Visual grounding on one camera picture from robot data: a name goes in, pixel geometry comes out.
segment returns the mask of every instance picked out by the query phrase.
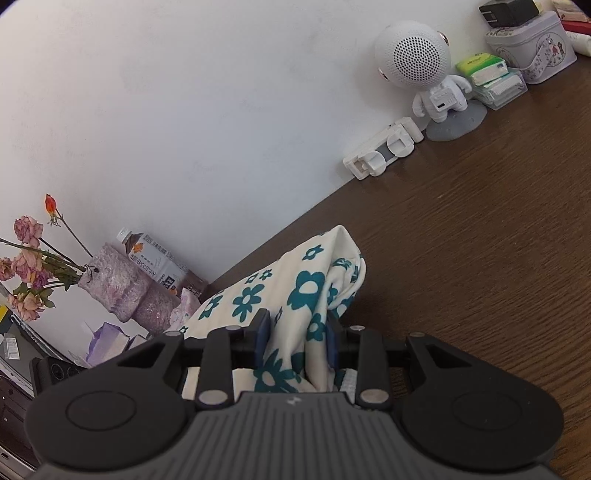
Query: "flower stem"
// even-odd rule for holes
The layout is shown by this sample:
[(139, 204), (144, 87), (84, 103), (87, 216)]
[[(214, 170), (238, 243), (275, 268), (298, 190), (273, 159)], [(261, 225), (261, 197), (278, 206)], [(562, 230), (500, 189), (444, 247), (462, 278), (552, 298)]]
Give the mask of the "flower stem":
[(60, 288), (60, 287), (65, 287), (65, 286), (66, 285), (62, 283), (60, 285), (51, 285), (51, 286), (45, 287), (43, 290), (41, 290), (39, 292), (39, 295), (41, 295), (41, 293), (44, 292), (44, 291), (46, 291), (46, 290), (53, 290), (54, 288)]
[(70, 257), (68, 257), (68, 256), (64, 255), (63, 253), (61, 253), (61, 252), (60, 252), (60, 251), (59, 251), (59, 250), (58, 250), (56, 247), (53, 247), (53, 246), (51, 246), (51, 245), (49, 244), (49, 242), (46, 242), (45, 240), (43, 240), (43, 238), (40, 238), (39, 240), (41, 240), (41, 241), (42, 241), (44, 244), (46, 244), (46, 245), (47, 245), (49, 248), (51, 248), (51, 249), (52, 249), (54, 252), (56, 252), (58, 255), (61, 255), (61, 256), (62, 256), (62, 257), (64, 257), (66, 260), (68, 260), (68, 262), (70, 262), (70, 263), (74, 264), (74, 261), (73, 261), (73, 260), (72, 260)]
[(39, 250), (38, 248), (28, 247), (26, 245), (13, 244), (12, 242), (9, 242), (8, 240), (4, 240), (4, 238), (0, 238), (0, 242), (2, 242), (3, 244), (6, 244), (6, 245), (10, 245), (11, 247), (22, 248), (23, 250), (31, 250), (32, 252), (42, 253), (43, 255), (54, 258), (55, 260), (59, 260), (60, 262), (63, 262), (66, 265), (69, 265), (70, 267), (77, 268), (78, 270), (83, 271), (83, 272), (86, 271), (86, 269), (84, 267), (81, 267), (80, 265), (76, 265), (73, 262), (68, 262), (68, 261), (64, 260), (62, 257), (58, 257), (57, 255), (54, 255), (51, 252), (48, 252), (47, 250)]
[(74, 232), (72, 232), (72, 229), (69, 227), (69, 225), (66, 223), (66, 221), (64, 220), (64, 216), (59, 212), (59, 210), (56, 208), (56, 213), (59, 215), (60, 220), (62, 222), (64, 222), (64, 225), (66, 226), (66, 228), (68, 229), (68, 231), (72, 234), (72, 236), (76, 239), (76, 241), (80, 244), (80, 246), (84, 249), (84, 251), (90, 255), (91, 258), (94, 258), (92, 256), (92, 254), (88, 251), (88, 249), (84, 246), (84, 244), (80, 241), (80, 239), (76, 236), (76, 234)]

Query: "wooden table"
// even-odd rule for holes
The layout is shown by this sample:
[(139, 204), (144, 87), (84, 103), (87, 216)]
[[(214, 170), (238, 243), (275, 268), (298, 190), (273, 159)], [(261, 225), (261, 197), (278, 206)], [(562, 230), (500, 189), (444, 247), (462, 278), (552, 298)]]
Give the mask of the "wooden table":
[(465, 137), (352, 180), (214, 286), (345, 225), (368, 274), (343, 320), (392, 338), (423, 330), (543, 387), (565, 416), (553, 467), (589, 480), (590, 147), (582, 57)]

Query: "purple vase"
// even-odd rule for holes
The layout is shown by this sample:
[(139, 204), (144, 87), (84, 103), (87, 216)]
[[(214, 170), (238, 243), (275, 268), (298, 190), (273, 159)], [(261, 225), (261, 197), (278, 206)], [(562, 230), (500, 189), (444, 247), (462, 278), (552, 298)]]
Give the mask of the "purple vase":
[(114, 247), (105, 244), (93, 259), (98, 272), (88, 269), (78, 286), (114, 313), (121, 322), (133, 318), (147, 331), (162, 333), (180, 300), (156, 283)]

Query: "white plastic clip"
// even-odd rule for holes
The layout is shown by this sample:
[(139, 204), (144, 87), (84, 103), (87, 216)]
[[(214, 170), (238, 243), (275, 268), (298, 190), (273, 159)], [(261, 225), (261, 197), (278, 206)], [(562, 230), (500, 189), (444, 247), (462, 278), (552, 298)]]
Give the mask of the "white plastic clip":
[[(355, 177), (363, 180), (368, 175), (377, 177), (386, 167), (406, 157), (414, 149), (414, 143), (423, 140), (423, 134), (412, 118), (405, 116), (367, 140), (354, 153), (343, 159), (343, 164)], [(386, 144), (393, 157), (386, 160), (377, 149)]]
[(408, 157), (414, 150), (413, 139), (402, 125), (396, 125), (388, 137), (388, 149), (398, 158)]

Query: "bottle cap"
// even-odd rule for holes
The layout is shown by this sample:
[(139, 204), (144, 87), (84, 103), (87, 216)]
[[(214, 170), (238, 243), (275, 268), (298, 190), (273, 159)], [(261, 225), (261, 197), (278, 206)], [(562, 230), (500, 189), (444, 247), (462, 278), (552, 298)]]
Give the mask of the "bottle cap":
[(117, 234), (117, 241), (124, 244), (130, 236), (131, 230), (129, 230), (129, 228), (122, 228), (121, 231)]

